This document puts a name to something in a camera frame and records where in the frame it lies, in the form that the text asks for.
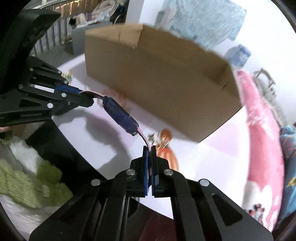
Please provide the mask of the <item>green fuzzy sleeve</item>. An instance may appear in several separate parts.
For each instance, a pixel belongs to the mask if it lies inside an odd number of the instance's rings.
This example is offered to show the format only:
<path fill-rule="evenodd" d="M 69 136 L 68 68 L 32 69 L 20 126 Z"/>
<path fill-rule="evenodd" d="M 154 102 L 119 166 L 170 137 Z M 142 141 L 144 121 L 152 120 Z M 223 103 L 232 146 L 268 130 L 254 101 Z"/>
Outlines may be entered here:
<path fill-rule="evenodd" d="M 1 140 L 1 194 L 24 207 L 61 206 L 72 196 L 62 171 L 18 137 Z"/>

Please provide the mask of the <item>pile of clothes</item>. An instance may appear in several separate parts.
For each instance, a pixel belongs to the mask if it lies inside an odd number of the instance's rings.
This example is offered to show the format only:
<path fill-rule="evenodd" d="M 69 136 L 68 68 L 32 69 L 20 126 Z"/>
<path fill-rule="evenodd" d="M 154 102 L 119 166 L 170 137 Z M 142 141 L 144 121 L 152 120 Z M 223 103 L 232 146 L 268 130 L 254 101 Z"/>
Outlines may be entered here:
<path fill-rule="evenodd" d="M 70 18 L 73 28 L 95 23 L 115 23 L 120 17 L 125 18 L 128 1 L 102 1 L 92 12 L 80 13 Z"/>

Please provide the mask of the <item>blue patterned blanket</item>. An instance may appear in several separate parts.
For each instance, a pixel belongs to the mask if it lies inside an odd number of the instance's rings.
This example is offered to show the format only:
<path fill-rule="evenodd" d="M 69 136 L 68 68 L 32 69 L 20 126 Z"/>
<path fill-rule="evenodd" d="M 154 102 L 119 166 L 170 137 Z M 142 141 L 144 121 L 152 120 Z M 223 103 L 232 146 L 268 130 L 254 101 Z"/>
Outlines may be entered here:
<path fill-rule="evenodd" d="M 295 126 L 285 126 L 280 130 L 280 143 L 284 157 L 285 179 L 276 227 L 295 212 Z"/>

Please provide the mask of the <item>brown cardboard box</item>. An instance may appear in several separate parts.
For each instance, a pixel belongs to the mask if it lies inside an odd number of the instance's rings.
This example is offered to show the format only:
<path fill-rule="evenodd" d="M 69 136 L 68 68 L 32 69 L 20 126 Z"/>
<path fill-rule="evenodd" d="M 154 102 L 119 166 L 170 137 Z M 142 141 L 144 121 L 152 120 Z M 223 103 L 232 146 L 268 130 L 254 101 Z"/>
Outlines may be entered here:
<path fill-rule="evenodd" d="M 200 142 L 241 109 L 228 62 L 141 24 L 85 32 L 87 74 Z"/>

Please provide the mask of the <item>blue water jug on dispenser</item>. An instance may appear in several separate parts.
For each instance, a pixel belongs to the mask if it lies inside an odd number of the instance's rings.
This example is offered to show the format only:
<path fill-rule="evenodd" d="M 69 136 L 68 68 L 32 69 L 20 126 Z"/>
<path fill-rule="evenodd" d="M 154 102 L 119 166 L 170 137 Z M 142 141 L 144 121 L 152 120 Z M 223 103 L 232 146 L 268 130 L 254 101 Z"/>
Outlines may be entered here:
<path fill-rule="evenodd" d="M 230 48 L 224 55 L 224 58 L 237 68 L 242 68 L 251 56 L 251 52 L 243 45 L 239 44 Z"/>

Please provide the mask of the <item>teal floral wall cloth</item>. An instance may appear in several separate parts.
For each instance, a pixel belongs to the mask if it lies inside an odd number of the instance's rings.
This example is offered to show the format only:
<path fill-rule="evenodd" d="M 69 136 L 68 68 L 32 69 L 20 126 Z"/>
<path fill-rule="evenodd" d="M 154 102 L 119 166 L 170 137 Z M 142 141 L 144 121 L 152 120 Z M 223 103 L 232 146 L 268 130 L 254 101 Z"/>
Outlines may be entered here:
<path fill-rule="evenodd" d="M 232 1 L 164 1 L 154 27 L 212 49 L 234 41 L 246 10 Z"/>

